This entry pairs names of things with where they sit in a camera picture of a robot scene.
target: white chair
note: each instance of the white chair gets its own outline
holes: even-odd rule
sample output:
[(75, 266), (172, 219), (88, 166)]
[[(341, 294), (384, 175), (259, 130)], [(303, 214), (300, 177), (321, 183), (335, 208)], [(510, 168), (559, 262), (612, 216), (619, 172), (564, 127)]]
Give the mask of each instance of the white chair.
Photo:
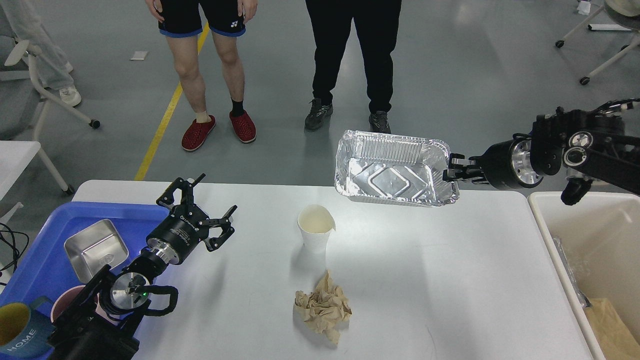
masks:
[(640, 7), (637, 5), (637, 0), (605, 0), (604, 4), (593, 11), (584, 21), (578, 26), (569, 31), (562, 39), (556, 42), (556, 47), (560, 48), (564, 46), (565, 40), (572, 36), (578, 29), (584, 27), (591, 21), (596, 15), (604, 10), (607, 15), (618, 25), (633, 31), (631, 43), (625, 45), (620, 49), (620, 52), (615, 54), (611, 59), (597, 67), (594, 71), (591, 71), (587, 76), (580, 79), (581, 85), (587, 85), (592, 77), (606, 69), (617, 59), (626, 55), (636, 46), (640, 45)]
[[(0, 67), (0, 75), (4, 75), (3, 77), (0, 77), (0, 95), (4, 94), (5, 97), (8, 97), (8, 99), (3, 98), (2, 104), (0, 104), (0, 113), (5, 114), (3, 119), (4, 124), (0, 124), (2, 125), (0, 135), (3, 138), (15, 136), (17, 133), (20, 133), (27, 128), (36, 110), (38, 101), (40, 101), (40, 97), (43, 99), (43, 104), (33, 131), (33, 141), (40, 142), (40, 133), (42, 132), (42, 126), (47, 117), (51, 103), (61, 106), (64, 110), (68, 111), (80, 120), (85, 121), (94, 129), (97, 129), (100, 126), (100, 122), (98, 120), (87, 117), (85, 114), (69, 106), (61, 99), (44, 89), (38, 77), (37, 55), (40, 53), (40, 50), (37, 46), (30, 45), (29, 40), (23, 40), (16, 44), (12, 37), (0, 34), (0, 44), (6, 44), (7, 39), (9, 39), (9, 44), (14, 44), (14, 47), (4, 61), (4, 67)], [(0, 46), (0, 59), (3, 60), (4, 55), (1, 50), (2, 47)], [(24, 68), (21, 69), (20, 66), (23, 65), (22, 58), (25, 55), (28, 59), (29, 79), (18, 78), (3, 80), (3, 78), (6, 78), (6, 75), (11, 72), (10, 70), (12, 67), (17, 67), (16, 70), (24, 70)], [(26, 86), (25, 81), (28, 81), (31, 84)], [(14, 120), (11, 119), (11, 116), (7, 115), (11, 113), (14, 113)], [(38, 151), (38, 155), (62, 191), (69, 195), (75, 193), (76, 191), (74, 187), (62, 178), (62, 175), (60, 175), (60, 172), (58, 172), (58, 169), (53, 165), (51, 159), (49, 159), (48, 155), (42, 148)]]

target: yellow floor line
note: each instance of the yellow floor line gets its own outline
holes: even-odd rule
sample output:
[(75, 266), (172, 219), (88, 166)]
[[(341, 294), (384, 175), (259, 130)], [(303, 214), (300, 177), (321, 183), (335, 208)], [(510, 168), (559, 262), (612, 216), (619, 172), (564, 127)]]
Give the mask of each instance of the yellow floor line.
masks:
[[(204, 45), (205, 39), (209, 34), (209, 24), (207, 23), (204, 26), (202, 34), (200, 34), (200, 38), (198, 39), (198, 54), (200, 54), (200, 50), (202, 50), (202, 46)], [(153, 140), (151, 140), (151, 144), (147, 149), (147, 153), (145, 158), (142, 159), (142, 164), (140, 164), (140, 168), (138, 168), (138, 173), (136, 177), (134, 177), (135, 181), (141, 181), (145, 179), (147, 175), (147, 171), (149, 170), (149, 166), (151, 165), (151, 161), (153, 161), (154, 156), (156, 155), (156, 151), (158, 146), (160, 145), (160, 141), (164, 136), (164, 131), (166, 127), (169, 125), (169, 121), (171, 121), (171, 117), (173, 116), (173, 112), (175, 111), (175, 106), (178, 105), (178, 101), (180, 100), (180, 96), (182, 95), (182, 86), (178, 83), (178, 86), (175, 88), (173, 92), (173, 96), (171, 97), (171, 101), (169, 105), (166, 107), (166, 111), (164, 112), (164, 116), (162, 117), (162, 121), (156, 130), (156, 134), (154, 135)]]

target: stainless steel container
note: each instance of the stainless steel container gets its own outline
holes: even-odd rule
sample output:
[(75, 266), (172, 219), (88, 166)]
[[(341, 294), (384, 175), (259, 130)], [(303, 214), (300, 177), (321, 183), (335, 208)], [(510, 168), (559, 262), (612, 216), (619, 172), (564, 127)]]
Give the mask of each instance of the stainless steel container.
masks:
[(335, 188), (353, 201), (443, 206), (458, 200), (442, 179), (449, 146), (441, 140), (347, 130), (335, 158)]
[(83, 283), (106, 264), (116, 267), (129, 256), (129, 249), (109, 219), (103, 219), (65, 241), (71, 265)]

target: paper scrap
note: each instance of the paper scrap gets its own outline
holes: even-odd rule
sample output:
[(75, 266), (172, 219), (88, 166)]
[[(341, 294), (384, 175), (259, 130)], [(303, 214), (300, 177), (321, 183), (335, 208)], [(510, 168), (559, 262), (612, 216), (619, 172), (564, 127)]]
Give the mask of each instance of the paper scrap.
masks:
[(131, 56), (131, 60), (144, 60), (148, 53), (148, 51), (135, 51)]
[(348, 321), (352, 314), (349, 299), (340, 286), (334, 285), (329, 270), (312, 293), (307, 295), (296, 291), (294, 307), (309, 329), (318, 334), (324, 333), (336, 345), (340, 341), (340, 332), (334, 327)]

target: blue mug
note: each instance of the blue mug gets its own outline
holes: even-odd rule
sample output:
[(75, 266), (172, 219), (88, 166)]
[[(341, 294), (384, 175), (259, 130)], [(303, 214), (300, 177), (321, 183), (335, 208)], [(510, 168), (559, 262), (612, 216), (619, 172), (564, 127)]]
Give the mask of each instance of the blue mug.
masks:
[(36, 311), (45, 302), (38, 297), (29, 305), (12, 302), (0, 307), (0, 352), (14, 357), (36, 357), (51, 349), (47, 338), (53, 332), (49, 317)]

